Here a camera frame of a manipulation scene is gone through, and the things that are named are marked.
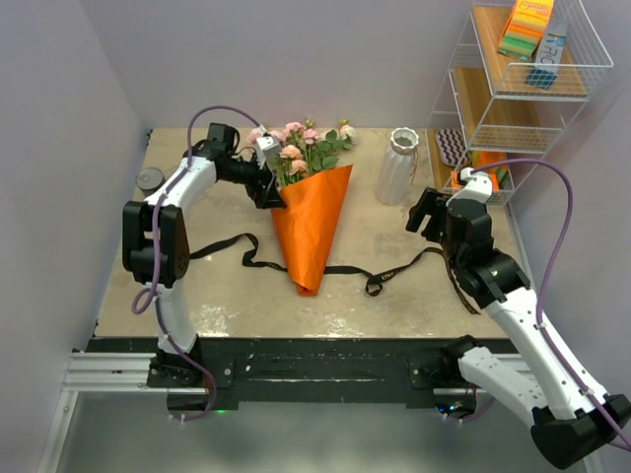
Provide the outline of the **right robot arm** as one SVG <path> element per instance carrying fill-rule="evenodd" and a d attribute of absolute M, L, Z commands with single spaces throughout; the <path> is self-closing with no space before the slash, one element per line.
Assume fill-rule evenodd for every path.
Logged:
<path fill-rule="evenodd" d="M 441 246 L 457 285 L 509 336 L 530 375 L 494 356 L 473 337 L 443 351 L 442 381 L 486 390 L 528 427 L 541 455 L 565 470 L 612 442 L 630 420 L 630 402 L 611 394 L 571 352 L 545 313 L 520 264 L 496 248 L 484 203 L 424 190 L 408 231 Z"/>

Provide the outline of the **black printed ribbon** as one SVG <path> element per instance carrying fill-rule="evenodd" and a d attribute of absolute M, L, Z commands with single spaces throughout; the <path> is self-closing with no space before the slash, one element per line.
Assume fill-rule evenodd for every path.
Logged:
<path fill-rule="evenodd" d="M 255 261 L 254 260 L 254 257 L 257 255 L 257 252 L 259 250 L 259 241 L 257 237 L 251 233 L 239 234 L 231 238 L 219 240 L 217 242 L 203 246 L 201 249 L 193 251 L 190 254 L 190 259 L 199 260 L 199 259 L 205 258 L 206 256 L 210 256 L 216 252 L 225 250 L 235 245 L 241 239 L 244 239 L 244 238 L 246 238 L 249 241 L 249 243 L 252 246 L 252 249 L 246 251 L 243 254 L 242 259 L 241 259 L 241 264 L 243 267 L 270 268 L 270 269 L 280 271 L 280 272 L 285 272 L 285 273 L 288 272 L 288 269 L 286 267 L 278 263 L 271 262 L 271 261 Z M 402 266 L 394 267 L 392 269 L 389 269 L 377 274 L 373 274 L 357 266 L 327 265 L 324 267 L 324 275 L 344 275 L 344 276 L 362 275 L 366 278 L 366 284 L 365 284 L 366 294 L 370 297 L 377 297 L 384 289 L 384 284 L 386 282 L 390 281 L 398 274 L 414 266 L 426 254 L 437 254 L 443 259 L 446 266 L 449 281 L 454 291 L 456 292 L 456 295 L 460 303 L 463 305 L 463 307 L 467 310 L 469 314 L 479 315 L 480 312 L 467 300 L 463 291 L 458 286 L 456 278 L 451 269 L 450 263 L 447 257 L 444 255 L 444 252 L 440 248 L 437 248 L 437 247 L 427 247 L 423 249 L 421 252 L 419 252 L 417 255 L 415 255 L 414 258 L 409 263 Z"/>

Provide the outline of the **orange wrapping paper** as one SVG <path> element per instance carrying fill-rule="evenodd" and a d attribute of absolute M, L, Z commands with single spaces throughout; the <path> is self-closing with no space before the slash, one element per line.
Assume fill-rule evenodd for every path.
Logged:
<path fill-rule="evenodd" d="M 284 262 L 297 294 L 318 294 L 352 172 L 324 170 L 285 187 L 287 207 L 271 212 Z"/>

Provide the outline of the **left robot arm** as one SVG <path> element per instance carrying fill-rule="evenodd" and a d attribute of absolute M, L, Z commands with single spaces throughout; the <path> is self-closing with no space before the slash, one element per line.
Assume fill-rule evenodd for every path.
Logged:
<path fill-rule="evenodd" d="M 238 155 L 239 131 L 212 123 L 204 139 L 187 143 L 174 174 L 142 201 L 122 210 L 122 264 L 142 285 L 131 310 L 152 308 L 160 329 L 152 371 L 182 386 L 212 379 L 203 368 L 198 335 L 189 317 L 183 279 L 191 260 L 185 216 L 204 192 L 219 181 L 239 184 L 258 209 L 284 207 L 270 163 L 279 140 L 264 127 L 254 130 L 249 160 Z"/>

